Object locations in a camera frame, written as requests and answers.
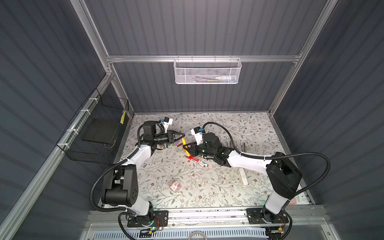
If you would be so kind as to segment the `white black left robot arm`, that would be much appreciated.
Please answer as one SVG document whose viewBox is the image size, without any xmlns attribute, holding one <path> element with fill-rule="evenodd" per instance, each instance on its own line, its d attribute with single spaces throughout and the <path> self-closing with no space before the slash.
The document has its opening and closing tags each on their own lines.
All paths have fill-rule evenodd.
<svg viewBox="0 0 384 240">
<path fill-rule="evenodd" d="M 185 136 L 183 133 L 169 130 L 172 123 L 173 119 L 165 117 L 140 125 L 135 150 L 103 176 L 101 201 L 111 206 L 110 211 L 124 211 L 145 225 L 154 221 L 153 204 L 139 194 L 138 169 L 160 149 L 158 146 L 165 147 Z"/>
</svg>

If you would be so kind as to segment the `orange highlighter pen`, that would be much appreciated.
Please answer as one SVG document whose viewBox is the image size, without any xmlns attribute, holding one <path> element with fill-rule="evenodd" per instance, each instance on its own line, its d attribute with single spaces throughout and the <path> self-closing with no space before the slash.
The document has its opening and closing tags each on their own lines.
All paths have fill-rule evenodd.
<svg viewBox="0 0 384 240">
<path fill-rule="evenodd" d="M 189 156 L 190 156 L 190 153 L 188 152 L 187 148 L 188 148 L 188 147 L 187 147 L 186 145 L 183 145 L 183 149 L 184 149 L 184 151 L 186 152 L 187 157 L 189 157 Z"/>
</svg>

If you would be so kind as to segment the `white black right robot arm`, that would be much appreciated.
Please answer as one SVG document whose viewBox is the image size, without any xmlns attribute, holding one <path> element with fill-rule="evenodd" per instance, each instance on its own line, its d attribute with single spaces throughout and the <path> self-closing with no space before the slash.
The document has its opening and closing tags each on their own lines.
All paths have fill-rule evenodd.
<svg viewBox="0 0 384 240">
<path fill-rule="evenodd" d="M 268 176 L 273 190 L 270 193 L 260 216 L 266 223 L 273 223 L 283 215 L 283 210 L 295 197 L 300 184 L 301 171 L 286 157 L 277 152 L 270 156 L 246 157 L 245 153 L 238 153 L 234 148 L 225 147 L 213 133 L 203 134 L 196 142 L 183 145 L 192 157 L 209 157 L 220 166 L 243 168 Z"/>
</svg>

